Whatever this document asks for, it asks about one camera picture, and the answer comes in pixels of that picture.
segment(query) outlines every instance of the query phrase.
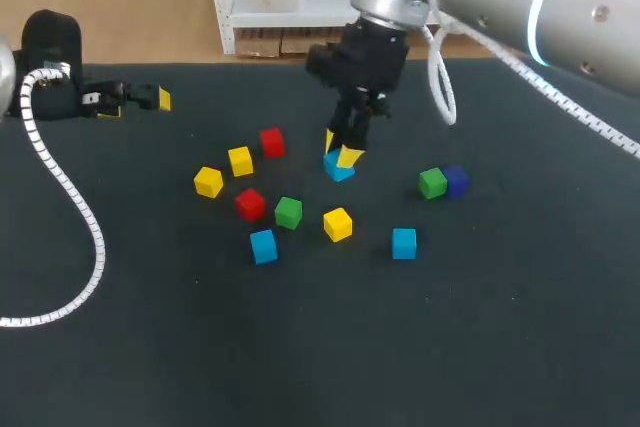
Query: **black device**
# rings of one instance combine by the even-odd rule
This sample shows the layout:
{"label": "black device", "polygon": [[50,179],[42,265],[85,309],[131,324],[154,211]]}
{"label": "black device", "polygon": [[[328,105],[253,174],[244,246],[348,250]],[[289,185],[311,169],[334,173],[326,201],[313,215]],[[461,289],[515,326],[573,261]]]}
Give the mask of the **black device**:
{"label": "black device", "polygon": [[406,31],[364,17],[347,24],[339,43],[311,47],[307,72],[340,96],[328,150],[366,150],[370,119],[390,116],[386,94],[397,89],[408,53]]}
{"label": "black device", "polygon": [[60,120],[73,117],[120,117],[133,101],[146,110],[170,110],[168,92],[157,84],[135,85],[124,81],[90,82],[84,77],[82,32],[73,17],[41,10],[34,13],[22,31],[21,48],[13,53],[16,85],[7,115],[20,117],[20,86],[24,76],[41,69],[58,69],[68,75],[63,82],[34,89],[35,119]]}

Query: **yellow block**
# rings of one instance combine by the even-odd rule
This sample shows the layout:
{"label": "yellow block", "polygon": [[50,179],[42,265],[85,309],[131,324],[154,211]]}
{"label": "yellow block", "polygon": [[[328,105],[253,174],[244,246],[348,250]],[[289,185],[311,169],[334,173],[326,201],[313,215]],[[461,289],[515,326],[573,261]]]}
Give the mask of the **yellow block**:
{"label": "yellow block", "polygon": [[160,97],[160,103],[159,103],[160,110],[170,111],[171,110],[171,94],[166,90],[164,90],[162,87],[160,87],[159,97]]}
{"label": "yellow block", "polygon": [[341,169],[350,169],[362,154],[364,154],[364,150],[350,149],[346,145],[343,145],[340,149],[340,155],[338,156],[336,165]]}
{"label": "yellow block", "polygon": [[222,190],[222,172],[203,167],[193,179],[193,182],[196,184],[196,192],[205,197],[215,199]]}
{"label": "yellow block", "polygon": [[253,162],[248,147],[238,147],[229,151],[231,169],[235,177],[253,174]]}
{"label": "yellow block", "polygon": [[340,207],[324,214],[324,230],[331,240],[339,242],[353,234],[353,221]]}

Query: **white cord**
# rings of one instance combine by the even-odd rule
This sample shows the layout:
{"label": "white cord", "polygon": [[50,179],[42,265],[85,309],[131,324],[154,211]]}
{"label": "white cord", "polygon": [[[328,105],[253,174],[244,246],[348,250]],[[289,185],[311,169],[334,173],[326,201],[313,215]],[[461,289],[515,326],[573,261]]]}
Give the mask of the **white cord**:
{"label": "white cord", "polygon": [[[527,81],[538,92],[544,95],[547,99],[551,100],[554,104],[567,112],[569,115],[580,121],[582,124],[589,127],[591,130],[597,132],[605,139],[609,140],[614,145],[622,148],[626,152],[640,159],[640,145],[627,137],[623,133],[614,129],[589,111],[578,105],[569,97],[564,95],[560,90],[555,88],[549,82],[547,82],[542,76],[537,74],[528,65],[518,59],[515,55],[511,54],[507,49],[502,47],[497,42],[482,35],[480,32],[472,29],[466,24],[458,21],[457,19],[448,16],[440,11],[438,0],[428,0],[429,6],[433,12],[436,22],[440,25],[440,29],[436,33],[435,37],[431,34],[431,31],[425,26],[422,29],[425,38],[430,44],[429,58],[428,58],[428,80],[431,94],[444,121],[453,125],[456,122],[456,103],[451,88],[451,82],[447,69],[442,59],[440,49],[442,44],[449,33],[466,34],[476,42],[484,45],[489,49],[497,58],[502,60],[507,66],[509,66],[516,74]],[[442,95],[442,89],[438,81],[438,74],[443,79],[445,93],[447,95],[447,101],[445,101]]]}
{"label": "white cord", "polygon": [[78,192],[78,190],[74,187],[73,183],[58,166],[56,161],[53,160],[53,157],[45,147],[44,142],[42,142],[42,139],[40,138],[40,134],[38,132],[38,128],[36,127],[36,123],[33,120],[33,111],[31,110],[31,92],[33,91],[34,85],[42,80],[53,81],[60,80],[65,77],[66,76],[61,71],[54,69],[38,69],[29,73],[22,81],[22,88],[20,89],[20,107],[22,110],[22,119],[24,120],[24,126],[27,129],[27,134],[29,135],[29,139],[33,144],[33,148],[36,150],[36,152],[40,156],[40,159],[42,159],[44,165],[47,166],[51,174],[56,178],[58,182],[60,182],[60,185],[62,185],[73,203],[76,204],[76,207],[87,222],[87,226],[91,231],[91,235],[93,236],[93,241],[95,244],[96,263],[93,268],[93,274],[89,279],[89,283],[85,286],[82,292],[80,292],[80,294],[67,305],[48,314],[38,315],[35,317],[0,317],[0,327],[33,327],[36,325],[48,324],[49,322],[53,322],[69,315],[71,312],[73,312],[86,302],[86,300],[98,286],[98,283],[100,282],[100,278],[102,277],[102,273],[104,271],[106,252],[104,239],[102,237],[102,231],[100,230],[98,221],[94,217],[93,212],[91,212],[91,209],[89,208],[87,203],[80,195],[80,192]]}

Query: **red block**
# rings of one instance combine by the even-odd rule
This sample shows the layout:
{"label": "red block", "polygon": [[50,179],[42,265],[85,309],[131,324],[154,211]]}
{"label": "red block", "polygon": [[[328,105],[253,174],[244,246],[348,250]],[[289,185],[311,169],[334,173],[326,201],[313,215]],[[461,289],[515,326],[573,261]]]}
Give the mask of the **red block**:
{"label": "red block", "polygon": [[264,215],[265,201],[255,190],[248,189],[236,197],[236,208],[240,217],[253,223]]}
{"label": "red block", "polygon": [[284,155],[284,139],[280,129],[263,130],[260,132],[260,140],[265,157],[282,157]]}

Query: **light blue block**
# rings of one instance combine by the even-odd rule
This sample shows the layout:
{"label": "light blue block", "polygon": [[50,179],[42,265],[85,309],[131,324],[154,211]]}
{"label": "light blue block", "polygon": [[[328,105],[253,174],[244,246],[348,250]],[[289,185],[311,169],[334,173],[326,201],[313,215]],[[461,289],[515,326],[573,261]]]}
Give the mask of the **light blue block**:
{"label": "light blue block", "polygon": [[418,250],[416,229],[393,229],[391,249],[394,260],[414,260]]}
{"label": "light blue block", "polygon": [[340,149],[332,150],[324,156],[324,170],[327,174],[336,182],[342,182],[345,179],[355,175],[356,169],[351,167],[350,169],[344,169],[338,167],[338,157],[340,157]]}
{"label": "light blue block", "polygon": [[271,230],[263,230],[251,234],[251,248],[256,259],[256,265],[278,260],[276,239]]}

